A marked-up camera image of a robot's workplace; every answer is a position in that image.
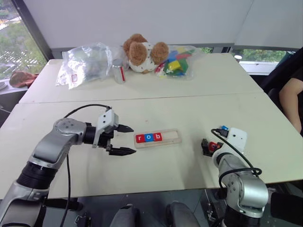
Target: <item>clear plastic bag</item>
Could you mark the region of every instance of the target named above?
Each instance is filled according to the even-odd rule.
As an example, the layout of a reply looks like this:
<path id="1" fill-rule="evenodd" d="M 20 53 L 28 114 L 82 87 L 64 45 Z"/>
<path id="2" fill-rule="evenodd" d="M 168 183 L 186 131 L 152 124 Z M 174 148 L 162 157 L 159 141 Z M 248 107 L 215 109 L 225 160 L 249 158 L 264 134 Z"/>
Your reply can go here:
<path id="1" fill-rule="evenodd" d="M 193 64 L 204 53 L 194 46 L 169 45 L 169 56 L 156 69 L 160 78 L 174 78 L 190 80 L 194 77 Z"/>
<path id="2" fill-rule="evenodd" d="M 105 79 L 110 75 L 113 59 L 122 58 L 122 47 L 108 47 L 102 43 L 80 46 L 62 53 L 63 63 L 58 73 L 56 85 L 69 85 L 69 89 L 95 79 Z"/>

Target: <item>black cable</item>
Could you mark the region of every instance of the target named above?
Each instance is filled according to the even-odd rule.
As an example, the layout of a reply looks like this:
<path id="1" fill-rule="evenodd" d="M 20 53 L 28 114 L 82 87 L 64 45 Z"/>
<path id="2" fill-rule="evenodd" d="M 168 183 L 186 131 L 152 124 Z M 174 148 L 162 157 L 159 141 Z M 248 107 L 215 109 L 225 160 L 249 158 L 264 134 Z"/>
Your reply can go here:
<path id="1" fill-rule="evenodd" d="M 237 152 L 237 154 L 240 155 L 241 158 L 244 159 L 244 161 L 250 166 L 250 168 L 254 168 L 254 166 L 250 163 L 250 161 L 241 152 L 239 152 L 231 143 L 229 143 L 227 140 L 225 140 L 222 136 L 219 136 L 217 133 L 215 133 L 216 130 L 217 129 L 211 129 L 212 134 L 215 135 L 216 137 L 218 137 L 220 140 L 222 140 L 228 146 L 230 146 L 235 152 Z"/>
<path id="2" fill-rule="evenodd" d="M 256 176 L 258 176 L 262 173 L 262 170 L 259 168 L 241 168 L 241 169 L 232 169 L 232 170 L 226 171 L 226 172 L 222 173 L 219 177 L 220 188 L 223 189 L 223 186 L 222 186 L 223 177 L 225 177 L 227 174 L 232 174 L 232 173 L 237 173 L 237 172 L 242 172 L 242 171 L 255 171 L 255 172 L 258 171 L 258 172 L 256 172 Z"/>
<path id="3" fill-rule="evenodd" d="M 223 219 L 224 217 L 218 218 L 210 227 L 218 227 Z"/>
<path id="4" fill-rule="evenodd" d="M 106 108 L 106 110 L 110 110 L 111 107 L 108 105 L 102 105 L 102 104 L 88 104 L 88 105 L 83 105 L 78 107 L 77 109 L 74 109 L 73 111 L 69 112 L 67 115 L 64 116 L 64 118 L 69 117 L 70 115 L 74 114 L 75 112 L 77 112 L 80 109 L 89 107 L 89 106 L 101 106 Z M 66 165 L 67 165 L 67 176 L 68 176 L 68 197 L 67 197 L 67 202 L 66 202 L 66 206 L 65 206 L 65 210 L 64 210 L 64 214 L 63 217 L 61 219 L 61 224 L 60 227 L 63 227 L 65 219 L 66 219 L 66 215 L 67 215 L 67 211 L 68 211 L 68 206 L 70 204 L 70 200 L 71 200 L 71 171 L 70 171 L 70 160 L 69 160 L 69 156 L 66 156 Z"/>

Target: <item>yellow block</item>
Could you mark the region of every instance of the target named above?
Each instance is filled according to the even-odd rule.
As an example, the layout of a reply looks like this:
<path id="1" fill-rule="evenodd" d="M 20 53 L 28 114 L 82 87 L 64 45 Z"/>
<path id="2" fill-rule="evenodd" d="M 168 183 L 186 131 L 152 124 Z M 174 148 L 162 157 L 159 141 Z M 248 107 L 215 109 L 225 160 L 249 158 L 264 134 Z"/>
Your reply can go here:
<path id="1" fill-rule="evenodd" d="M 185 48 L 182 46 L 182 47 L 178 47 L 178 48 L 177 48 L 177 51 L 178 51 L 178 53 L 183 53 L 183 52 L 185 52 L 186 50 L 185 50 Z"/>
<path id="2" fill-rule="evenodd" d="M 170 71 L 174 71 L 174 70 L 177 70 L 177 69 L 180 69 L 181 68 L 181 65 L 178 61 L 172 61 L 171 63 L 169 63 L 169 70 Z"/>

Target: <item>teddy bear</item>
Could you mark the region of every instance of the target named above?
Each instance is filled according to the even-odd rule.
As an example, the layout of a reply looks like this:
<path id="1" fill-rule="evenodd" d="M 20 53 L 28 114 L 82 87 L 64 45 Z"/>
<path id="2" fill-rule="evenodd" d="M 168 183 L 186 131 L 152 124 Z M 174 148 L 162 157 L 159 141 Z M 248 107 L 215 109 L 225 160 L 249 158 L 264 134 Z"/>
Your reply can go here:
<path id="1" fill-rule="evenodd" d="M 132 70 L 143 74 L 153 71 L 169 55 L 169 47 L 164 42 L 152 45 L 141 34 L 132 35 L 124 42 L 123 49 Z"/>

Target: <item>white wall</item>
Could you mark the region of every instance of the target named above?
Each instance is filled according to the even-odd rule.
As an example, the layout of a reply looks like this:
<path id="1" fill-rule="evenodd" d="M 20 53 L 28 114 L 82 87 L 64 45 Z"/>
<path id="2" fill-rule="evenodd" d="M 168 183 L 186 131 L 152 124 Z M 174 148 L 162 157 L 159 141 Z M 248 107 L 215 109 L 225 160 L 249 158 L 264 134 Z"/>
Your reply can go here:
<path id="1" fill-rule="evenodd" d="M 235 45 L 301 48 L 303 0 L 254 0 Z"/>
<path id="2" fill-rule="evenodd" d="M 25 0 L 51 48 L 121 45 L 131 34 L 168 44 L 234 43 L 253 0 Z"/>

